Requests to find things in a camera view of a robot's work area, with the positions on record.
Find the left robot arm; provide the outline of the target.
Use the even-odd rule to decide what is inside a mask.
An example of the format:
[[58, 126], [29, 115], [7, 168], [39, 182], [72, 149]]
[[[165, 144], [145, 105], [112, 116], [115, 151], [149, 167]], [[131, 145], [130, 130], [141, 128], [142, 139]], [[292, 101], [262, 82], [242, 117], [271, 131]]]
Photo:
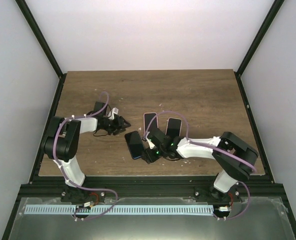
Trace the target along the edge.
[[72, 196], [79, 202], [86, 201], [90, 190], [84, 186], [85, 174], [81, 171], [76, 153], [79, 138], [84, 133], [104, 130], [108, 135], [118, 135], [131, 124], [119, 115], [119, 110], [108, 103], [95, 102], [94, 109], [83, 116], [51, 118], [41, 148], [44, 154], [58, 166], [65, 183], [74, 187]]

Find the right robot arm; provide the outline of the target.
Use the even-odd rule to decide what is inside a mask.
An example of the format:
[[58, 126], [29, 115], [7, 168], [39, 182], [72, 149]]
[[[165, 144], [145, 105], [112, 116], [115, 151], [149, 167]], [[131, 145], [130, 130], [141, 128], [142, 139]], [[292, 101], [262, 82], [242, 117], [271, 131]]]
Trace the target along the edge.
[[258, 152], [231, 132], [196, 139], [171, 137], [157, 128], [148, 132], [145, 140], [149, 147], [142, 151], [142, 159], [149, 164], [160, 158], [175, 161], [188, 158], [215, 160], [222, 171], [217, 174], [208, 195], [217, 202], [224, 200], [235, 184], [248, 181], [255, 172]]

